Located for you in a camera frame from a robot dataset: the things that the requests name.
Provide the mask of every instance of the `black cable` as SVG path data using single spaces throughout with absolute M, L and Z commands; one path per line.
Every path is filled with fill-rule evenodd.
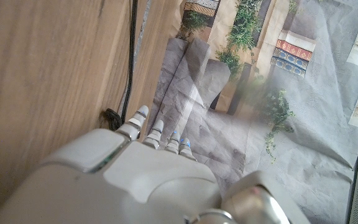
M 127 94 L 124 100 L 124 106 L 122 107 L 121 122 L 125 123 L 125 116 L 127 114 L 129 97 L 132 89 L 132 79 L 134 77 L 134 54 L 135 54 L 135 29 L 136 29 L 136 14 L 137 14 L 137 0 L 132 2 L 132 18 L 131 18 L 131 30 L 129 41 L 129 62 L 128 62 L 128 87 Z
M 137 0 L 132 0 L 131 25 L 129 37 L 129 59 L 128 59 L 128 79 L 127 79 L 127 93 L 124 98 L 124 105 L 122 107 L 121 117 L 114 110 L 108 108 L 104 115 L 109 122 L 109 129 L 111 131 L 117 130 L 125 123 L 127 114 L 129 98 L 132 90 L 132 79 L 134 77 L 134 54 L 135 54 L 135 29 L 136 29 L 136 14 L 137 14 Z

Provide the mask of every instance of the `wooden panel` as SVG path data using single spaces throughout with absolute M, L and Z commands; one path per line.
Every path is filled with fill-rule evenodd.
M 0 1 L 0 205 L 42 158 L 98 127 L 102 110 L 118 109 L 127 78 L 130 3 Z M 138 35 L 145 3 L 139 1 Z M 158 4 L 152 11 L 162 17 Z M 158 52 L 154 38 L 165 47 L 164 36 L 149 35 L 144 45 L 152 47 L 143 56 Z M 156 58 L 139 57 L 138 64 L 157 71 Z M 146 74 L 153 82 L 159 76 L 137 77 Z M 135 99 L 152 91 L 138 87 Z
M 177 5 L 177 1 L 172 0 L 152 1 L 138 62 L 135 66 L 133 83 L 133 90 L 140 91 L 142 94 L 131 96 L 127 118 L 132 116 L 140 106 L 147 105 L 150 108 L 152 105 L 167 47 L 169 28 L 172 25 Z M 143 139 L 146 134 L 145 127 L 146 125 L 142 128 L 140 139 Z

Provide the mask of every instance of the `wooden surface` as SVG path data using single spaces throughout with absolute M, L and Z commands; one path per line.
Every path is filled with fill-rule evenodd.
M 139 0 L 137 33 L 147 0 Z M 117 110 L 130 1 L 0 1 L 0 206 L 36 164 Z M 151 105 L 174 4 L 152 0 L 127 116 Z

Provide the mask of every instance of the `printed plant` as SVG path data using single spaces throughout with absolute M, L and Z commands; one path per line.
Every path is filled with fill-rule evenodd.
M 287 118 L 295 116 L 294 112 L 290 111 L 290 105 L 284 98 L 285 90 L 281 89 L 270 90 L 259 101 L 256 110 L 259 111 L 259 116 L 270 127 L 271 131 L 265 137 L 266 152 L 275 161 L 272 151 L 275 150 L 274 137 L 280 131 L 293 132 L 293 128 L 285 124 Z
M 216 51 L 218 55 L 218 59 L 221 62 L 226 63 L 226 65 L 230 69 L 230 77 L 229 81 L 234 82 L 238 74 L 242 72 L 242 68 L 244 67 L 243 63 L 240 63 L 240 56 L 238 56 L 237 52 L 230 50 L 228 48 L 223 51 Z
M 223 51 L 216 51 L 218 59 L 227 63 L 230 68 L 229 80 L 232 82 L 236 81 L 237 75 L 241 73 L 244 66 L 243 63 L 239 63 L 238 50 L 252 50 L 256 46 L 254 33 L 261 30 L 257 15 L 261 2 L 262 0 L 239 0 L 233 27 L 226 36 L 227 46 Z M 254 64 L 255 60 L 252 58 L 252 68 L 258 73 L 259 69 L 255 68 Z
M 296 0 L 290 0 L 290 8 L 288 12 L 294 14 L 302 14 L 303 10 L 298 8 L 298 3 L 296 2 Z
M 208 25 L 208 16 L 196 11 L 189 11 L 183 18 L 177 38 L 187 40 L 190 35 L 198 30 L 203 30 Z
M 237 14 L 234 25 L 227 35 L 228 46 L 238 49 L 252 50 L 256 47 L 254 33 L 262 29 L 257 10 L 261 0 L 241 0 L 237 5 Z

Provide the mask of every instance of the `white robotic hand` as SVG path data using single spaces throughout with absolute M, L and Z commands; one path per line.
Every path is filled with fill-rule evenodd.
M 222 199 L 187 138 L 174 131 L 156 150 L 162 121 L 135 141 L 148 112 L 142 106 L 115 133 L 95 129 L 49 155 L 0 209 L 0 223 L 308 223 L 261 172 Z

